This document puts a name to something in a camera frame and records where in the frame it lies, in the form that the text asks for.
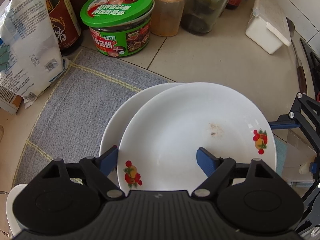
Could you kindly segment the small white plate brown stain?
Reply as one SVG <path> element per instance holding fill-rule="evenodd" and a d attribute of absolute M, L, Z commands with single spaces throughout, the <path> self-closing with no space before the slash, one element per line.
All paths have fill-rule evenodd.
<path fill-rule="evenodd" d="M 163 83 L 144 89 L 126 100 L 109 120 L 100 143 L 99 155 L 102 155 L 112 146 L 119 146 L 125 129 L 134 115 L 150 99 L 170 88 L 183 85 L 183 83 Z"/>

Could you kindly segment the large white plate with stain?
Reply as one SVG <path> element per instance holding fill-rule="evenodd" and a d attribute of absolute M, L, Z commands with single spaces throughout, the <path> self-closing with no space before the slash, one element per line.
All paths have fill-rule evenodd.
<path fill-rule="evenodd" d="M 129 122 L 118 153 L 120 189 L 194 191 L 207 178 L 196 161 L 201 147 L 277 166 L 271 128 L 251 100 L 226 86 L 186 83 L 154 96 Z"/>

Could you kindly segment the grey and teal towel mat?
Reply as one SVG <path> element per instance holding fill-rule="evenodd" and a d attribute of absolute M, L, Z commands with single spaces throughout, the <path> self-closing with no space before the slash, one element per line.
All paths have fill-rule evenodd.
<path fill-rule="evenodd" d="M 99 155 L 104 130 L 129 98 L 169 81 L 121 60 L 80 50 L 65 74 L 37 99 L 41 110 L 26 138 L 13 185 L 28 183 L 51 160 Z"/>

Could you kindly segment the white plastic seasoning box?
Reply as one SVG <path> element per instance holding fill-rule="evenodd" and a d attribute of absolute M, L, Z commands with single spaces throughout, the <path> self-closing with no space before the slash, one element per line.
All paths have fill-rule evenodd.
<path fill-rule="evenodd" d="M 291 46 L 286 16 L 273 0 L 255 0 L 245 34 L 270 55 Z"/>

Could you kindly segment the red snack bag with clip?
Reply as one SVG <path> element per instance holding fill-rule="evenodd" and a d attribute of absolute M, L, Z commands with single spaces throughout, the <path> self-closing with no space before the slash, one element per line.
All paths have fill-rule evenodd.
<path fill-rule="evenodd" d="M 14 94 L 4 87 L 0 87 L 0 107 L 14 115 L 18 111 L 22 97 Z"/>

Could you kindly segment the white plastic food bag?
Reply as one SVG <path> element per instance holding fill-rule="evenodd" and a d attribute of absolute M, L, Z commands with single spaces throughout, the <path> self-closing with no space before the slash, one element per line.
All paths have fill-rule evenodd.
<path fill-rule="evenodd" d="M 29 106 L 68 68 L 48 14 L 46 0 L 1 4 L 1 86 Z"/>

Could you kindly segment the dark soy sauce bottle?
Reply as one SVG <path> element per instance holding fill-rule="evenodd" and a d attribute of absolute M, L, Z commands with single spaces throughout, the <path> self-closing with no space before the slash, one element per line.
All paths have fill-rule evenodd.
<path fill-rule="evenodd" d="M 69 55 L 82 42 L 82 30 L 71 0 L 46 0 L 46 5 L 61 54 Z"/>

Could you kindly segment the green lid sauce jar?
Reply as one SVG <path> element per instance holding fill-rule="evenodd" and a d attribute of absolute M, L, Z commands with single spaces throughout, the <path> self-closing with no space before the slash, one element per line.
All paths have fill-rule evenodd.
<path fill-rule="evenodd" d="M 153 0 L 88 0 L 80 17 L 100 53 L 126 57 L 148 44 L 153 8 Z"/>

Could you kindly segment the glass oil bottle red cap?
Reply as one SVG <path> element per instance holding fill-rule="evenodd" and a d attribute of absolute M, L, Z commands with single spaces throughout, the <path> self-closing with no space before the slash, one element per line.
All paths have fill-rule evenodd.
<path fill-rule="evenodd" d="M 209 33 L 228 0 L 185 0 L 181 27 L 193 34 Z"/>

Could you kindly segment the yellow lid spice jar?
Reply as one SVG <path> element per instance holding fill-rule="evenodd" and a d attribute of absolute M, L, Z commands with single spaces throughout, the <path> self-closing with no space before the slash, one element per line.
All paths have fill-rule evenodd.
<path fill-rule="evenodd" d="M 157 36 L 177 35 L 185 0 L 154 0 L 151 32 Z"/>

